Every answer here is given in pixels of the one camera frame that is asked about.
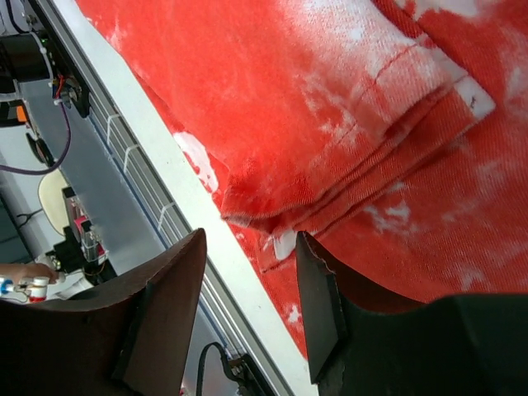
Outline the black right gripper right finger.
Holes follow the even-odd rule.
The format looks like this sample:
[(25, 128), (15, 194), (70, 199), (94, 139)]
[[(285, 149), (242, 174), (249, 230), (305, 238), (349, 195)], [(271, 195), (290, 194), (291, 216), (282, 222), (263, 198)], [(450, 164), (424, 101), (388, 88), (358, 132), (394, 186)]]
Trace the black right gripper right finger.
[(309, 374), (321, 395), (524, 395), (526, 295), (419, 304), (296, 238)]

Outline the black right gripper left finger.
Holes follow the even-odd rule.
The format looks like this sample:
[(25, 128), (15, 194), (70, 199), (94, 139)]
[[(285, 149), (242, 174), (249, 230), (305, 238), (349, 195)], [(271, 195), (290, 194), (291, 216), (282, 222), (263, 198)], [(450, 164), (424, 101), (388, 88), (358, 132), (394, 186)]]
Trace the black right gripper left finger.
[(176, 395), (201, 283), (205, 231), (70, 299), (1, 303), (4, 395)]

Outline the red white tie-dye trousers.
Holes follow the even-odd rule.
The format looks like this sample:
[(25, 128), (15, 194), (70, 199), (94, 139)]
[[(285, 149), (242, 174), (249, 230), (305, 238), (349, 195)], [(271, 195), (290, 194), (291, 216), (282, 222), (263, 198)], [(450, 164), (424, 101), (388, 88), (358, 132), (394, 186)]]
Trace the red white tie-dye trousers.
[(383, 312), (527, 290), (524, 1), (81, 1), (296, 346), (295, 237)]

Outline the person's hand in background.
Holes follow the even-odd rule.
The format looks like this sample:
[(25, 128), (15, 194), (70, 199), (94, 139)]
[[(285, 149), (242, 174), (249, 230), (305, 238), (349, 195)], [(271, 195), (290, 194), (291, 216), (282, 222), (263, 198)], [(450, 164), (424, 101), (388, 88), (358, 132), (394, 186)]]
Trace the person's hand in background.
[(49, 283), (55, 283), (58, 279), (58, 273), (52, 270), (45, 264), (38, 262), (31, 262), (27, 264), (21, 263), (2, 263), (1, 276), (5, 276), (14, 284), (18, 284), (22, 279), (47, 277)]

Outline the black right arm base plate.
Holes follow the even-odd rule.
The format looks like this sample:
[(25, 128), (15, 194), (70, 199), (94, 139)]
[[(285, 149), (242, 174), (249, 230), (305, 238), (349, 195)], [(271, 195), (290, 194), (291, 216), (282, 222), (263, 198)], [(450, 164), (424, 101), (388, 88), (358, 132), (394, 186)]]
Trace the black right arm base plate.
[(211, 348), (216, 349), (219, 353), (220, 365), (225, 378), (238, 386), (238, 395), (275, 395), (267, 379), (249, 354), (242, 354), (229, 359), (227, 351), (218, 342), (211, 342), (205, 345), (200, 353), (196, 378), (196, 395), (203, 395), (206, 359)]

